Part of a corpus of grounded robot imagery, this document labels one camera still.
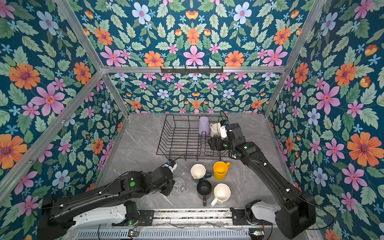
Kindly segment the white mug red inside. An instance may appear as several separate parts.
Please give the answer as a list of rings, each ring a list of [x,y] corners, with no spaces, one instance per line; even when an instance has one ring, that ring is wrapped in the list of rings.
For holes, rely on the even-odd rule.
[[[220,123],[210,124],[210,136],[211,137],[220,137],[221,136],[221,124]]]

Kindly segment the lavender plastic cup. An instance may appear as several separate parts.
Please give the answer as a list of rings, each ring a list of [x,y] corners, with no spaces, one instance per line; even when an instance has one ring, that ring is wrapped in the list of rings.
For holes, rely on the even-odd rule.
[[[200,136],[205,136],[205,137],[208,137],[210,135],[210,122],[208,117],[206,116],[200,117],[198,133]]]

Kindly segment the clear glass cup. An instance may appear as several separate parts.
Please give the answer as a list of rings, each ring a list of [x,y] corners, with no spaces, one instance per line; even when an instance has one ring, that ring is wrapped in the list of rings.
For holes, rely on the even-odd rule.
[[[171,194],[173,196],[180,196],[182,194],[185,194],[187,192],[187,183],[184,179],[182,178],[174,178],[174,186],[173,186],[173,189],[171,191]]]

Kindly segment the yellow mug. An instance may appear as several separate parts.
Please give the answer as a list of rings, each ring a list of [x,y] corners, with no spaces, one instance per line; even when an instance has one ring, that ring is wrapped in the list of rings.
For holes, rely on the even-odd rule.
[[[222,181],[226,178],[229,168],[231,167],[231,163],[225,162],[216,162],[213,166],[213,175],[214,178],[218,181]]]

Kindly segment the white ceramic mug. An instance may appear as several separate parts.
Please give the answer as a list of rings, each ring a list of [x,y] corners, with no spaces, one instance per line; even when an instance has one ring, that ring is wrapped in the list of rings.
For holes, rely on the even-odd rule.
[[[211,202],[211,207],[214,207],[217,203],[226,202],[231,197],[231,190],[226,184],[217,184],[214,188],[215,198]]]

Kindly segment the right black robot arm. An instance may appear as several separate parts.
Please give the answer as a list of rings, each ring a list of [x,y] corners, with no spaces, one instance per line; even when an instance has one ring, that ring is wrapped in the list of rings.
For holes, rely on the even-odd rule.
[[[281,233],[292,240],[316,222],[315,199],[308,191],[301,192],[286,180],[267,160],[262,150],[248,142],[239,124],[226,120],[219,122],[219,133],[208,141],[211,150],[228,151],[229,157],[241,161],[258,175],[277,200],[268,204],[254,200],[246,205],[245,217],[249,223],[266,221],[277,225]]]

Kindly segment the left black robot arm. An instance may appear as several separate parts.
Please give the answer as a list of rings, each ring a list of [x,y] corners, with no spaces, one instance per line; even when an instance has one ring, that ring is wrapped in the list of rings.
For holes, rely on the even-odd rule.
[[[109,184],[71,197],[47,195],[37,237],[56,240],[86,225],[135,225],[141,216],[134,200],[151,192],[169,196],[175,184],[173,177],[172,167],[165,164],[153,172],[127,171]]]

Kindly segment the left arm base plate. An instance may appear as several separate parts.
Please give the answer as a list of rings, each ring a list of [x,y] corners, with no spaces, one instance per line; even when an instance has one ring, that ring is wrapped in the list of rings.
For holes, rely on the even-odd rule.
[[[148,227],[152,226],[154,220],[154,210],[138,210],[138,217],[136,219],[126,218],[121,223],[112,224],[113,227]]]

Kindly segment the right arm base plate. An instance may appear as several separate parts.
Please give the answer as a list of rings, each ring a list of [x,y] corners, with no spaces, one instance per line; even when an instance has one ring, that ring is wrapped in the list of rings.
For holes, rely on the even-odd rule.
[[[230,208],[230,212],[234,226],[272,226],[270,222],[256,219],[250,210]]]

